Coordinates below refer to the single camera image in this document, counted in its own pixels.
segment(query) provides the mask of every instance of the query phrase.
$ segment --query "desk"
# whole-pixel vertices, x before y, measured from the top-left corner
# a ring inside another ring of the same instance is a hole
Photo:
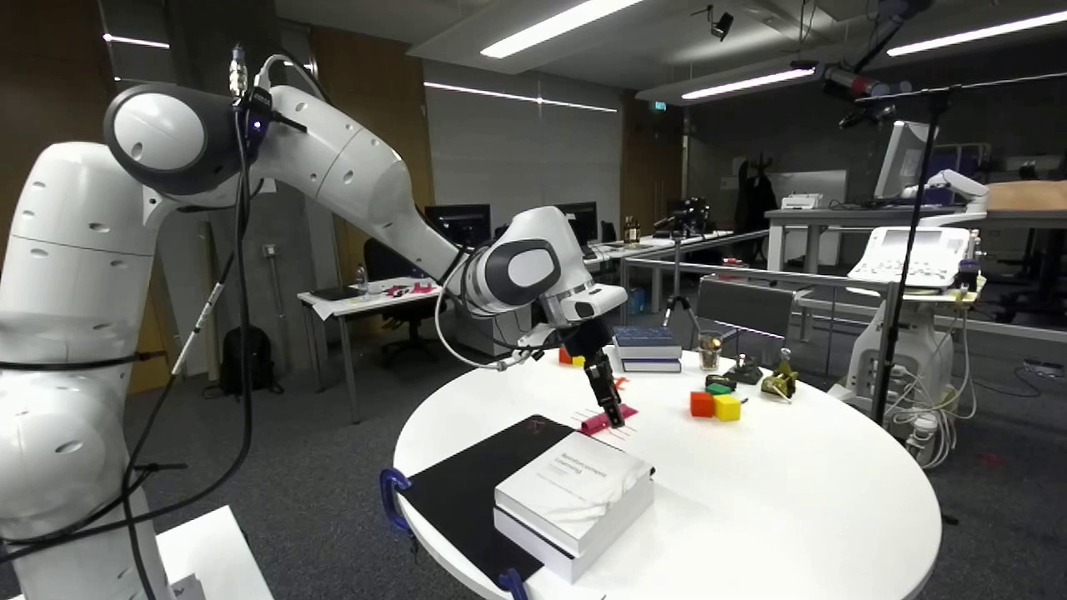
[[[841,399],[805,387],[792,402],[753,387],[739,422],[695,421],[704,382],[696,355],[684,372],[627,372],[638,418],[605,439],[657,467],[653,508],[577,581],[527,581],[535,600],[729,598],[729,600],[900,600],[915,598],[941,547],[941,508],[911,455]],[[575,366],[474,370],[412,412],[394,467],[417,473],[498,430],[548,412],[596,412]],[[481,598],[503,595],[404,497],[422,547]]]
[[[734,238],[734,229],[714,229],[714,232],[699,232],[699,238],[681,238],[677,250],[696,255],[696,250],[729,246],[739,241],[753,241],[753,232]],[[622,259],[622,287],[631,287],[631,262],[627,262],[631,258],[642,258],[642,259],[674,258],[674,241],[669,238],[642,238],[642,243],[602,250],[596,258],[587,259],[587,267]],[[652,267],[652,271],[653,271],[652,315],[661,315],[664,311],[664,271],[661,267]]]
[[[923,216],[952,215],[944,208],[923,208]],[[853,208],[853,210],[766,210],[771,241],[766,241],[766,271],[779,271],[787,262],[787,228],[805,228],[808,250],[805,271],[818,273],[822,267],[822,238],[830,228],[873,229],[873,228],[900,228],[911,222],[911,208]]]
[[[368,287],[354,287],[354,297],[326,301],[318,292],[296,292],[302,303],[308,303],[320,320],[338,320],[340,327],[340,355],[344,355],[344,387],[349,396],[349,418],[357,421],[357,372],[354,372],[354,341],[347,329],[349,318],[362,315],[379,315],[402,303],[422,303],[439,297],[439,287],[424,277],[390,277],[390,280],[369,280]]]

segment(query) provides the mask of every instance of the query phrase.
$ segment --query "orange object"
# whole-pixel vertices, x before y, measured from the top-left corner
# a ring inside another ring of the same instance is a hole
[[[695,390],[695,395],[692,395],[692,412],[695,412],[695,418],[714,418],[714,410],[716,410],[716,408],[714,408],[714,396],[712,396],[708,390]]]

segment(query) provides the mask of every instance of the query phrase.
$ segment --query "black mat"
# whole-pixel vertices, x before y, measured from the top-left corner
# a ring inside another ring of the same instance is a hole
[[[493,491],[567,432],[575,430],[563,422],[527,418],[412,478],[404,497],[491,581],[506,571],[527,581],[541,561],[493,531]]]

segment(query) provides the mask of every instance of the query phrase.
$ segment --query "black chair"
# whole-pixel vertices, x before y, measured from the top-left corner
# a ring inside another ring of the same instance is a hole
[[[609,221],[602,221],[602,241],[605,241],[605,243],[622,241],[622,232],[615,229],[615,222],[609,222]]]
[[[369,280],[424,277],[412,259],[404,259],[402,255],[394,255],[388,243],[379,243],[374,238],[365,243],[365,262],[368,262]],[[426,301],[402,303],[402,308],[390,308],[379,315],[383,320],[407,325],[407,341],[383,347],[388,359],[394,359],[397,349],[404,349],[404,347],[422,347],[422,349],[426,349],[426,358],[435,358],[426,341],[422,337],[422,325],[435,320],[435,303],[437,303],[437,297],[426,297]]]

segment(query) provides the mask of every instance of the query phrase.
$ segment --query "ceiling light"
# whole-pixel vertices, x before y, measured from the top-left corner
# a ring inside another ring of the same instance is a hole
[[[773,86],[773,82],[784,82],[784,80],[805,80],[811,75],[814,71],[778,71],[778,75],[764,75],[764,78],[749,78],[749,80],[699,86],[699,91],[681,93],[681,101],[726,97],[726,93],[739,93],[739,91],[753,91],[753,86]]]
[[[103,35],[106,45],[172,50],[165,39]]]
[[[536,107],[567,107],[567,110],[587,110],[587,112],[617,112],[615,107],[596,107],[596,102],[569,102],[569,101],[555,101],[555,97],[524,97],[524,93],[503,93],[503,91],[485,91],[485,86],[456,86],[456,82],[439,82],[426,80],[426,91],[448,91],[448,93],[467,93],[467,97],[493,97],[493,101],[512,101],[512,102],[536,102]]]
[[[569,10],[563,10],[563,13],[555,13],[555,16],[535,22],[527,30],[521,30],[521,35],[512,35],[512,38],[485,47],[481,52],[491,58],[491,61],[503,61],[503,58],[521,52],[527,47],[536,47],[544,39],[563,38],[567,30],[577,30],[585,22],[605,21],[606,13],[617,13],[617,10],[631,7],[631,3],[638,3],[638,0],[585,0],[585,3],[569,7]]]
[[[933,39],[921,39],[921,45],[903,45],[903,47],[890,47],[888,52],[890,58],[926,52],[926,50],[941,50],[941,47],[1012,38],[1022,30],[1036,30],[1036,28],[1055,28],[1055,22],[1067,22],[1067,10],[1030,16],[1030,21],[1012,21],[1012,22],[997,22],[997,28],[981,28],[981,30],[965,30],[965,35],[952,35],[952,38],[933,38]]]

